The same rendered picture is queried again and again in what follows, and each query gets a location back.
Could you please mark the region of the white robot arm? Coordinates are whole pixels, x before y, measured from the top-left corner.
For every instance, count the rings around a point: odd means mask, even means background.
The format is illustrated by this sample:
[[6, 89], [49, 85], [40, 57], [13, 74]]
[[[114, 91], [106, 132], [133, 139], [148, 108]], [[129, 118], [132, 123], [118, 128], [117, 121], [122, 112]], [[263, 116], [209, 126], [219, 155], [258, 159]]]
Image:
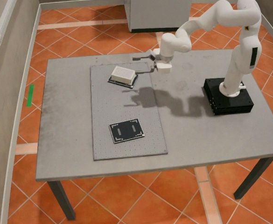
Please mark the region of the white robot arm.
[[211, 31], [218, 24], [224, 27], [242, 27], [239, 43], [231, 55], [231, 62], [224, 82], [219, 86], [220, 92], [227, 97], [236, 97], [242, 86], [244, 74], [250, 74], [256, 68], [259, 61], [262, 46], [258, 39], [261, 26], [261, 10], [256, 0], [238, 0], [238, 10], [234, 10], [227, 0], [219, 0], [199, 18], [184, 23], [174, 34], [165, 33], [161, 37], [160, 55], [151, 49], [147, 57], [152, 61], [164, 60], [170, 62], [174, 58], [175, 51], [187, 53], [192, 44], [190, 35], [198, 29]]

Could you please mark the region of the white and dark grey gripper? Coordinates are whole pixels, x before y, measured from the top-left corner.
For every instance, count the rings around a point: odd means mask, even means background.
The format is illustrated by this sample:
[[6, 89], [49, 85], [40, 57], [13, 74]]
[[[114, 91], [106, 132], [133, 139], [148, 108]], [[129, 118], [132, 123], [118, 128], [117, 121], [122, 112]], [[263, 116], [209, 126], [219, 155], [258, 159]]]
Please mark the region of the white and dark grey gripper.
[[[154, 49], [153, 52], [157, 55], [160, 54], [160, 48]], [[147, 56], [133, 56], [133, 61], [141, 60], [141, 58], [148, 58]], [[172, 60], [171, 60], [172, 61]], [[144, 74], [144, 73], [153, 73], [154, 69], [157, 69], [157, 72], [160, 74], [171, 73], [172, 64], [171, 61], [157, 60], [155, 59], [154, 65], [151, 65], [151, 70], [136, 70], [135, 74]]]

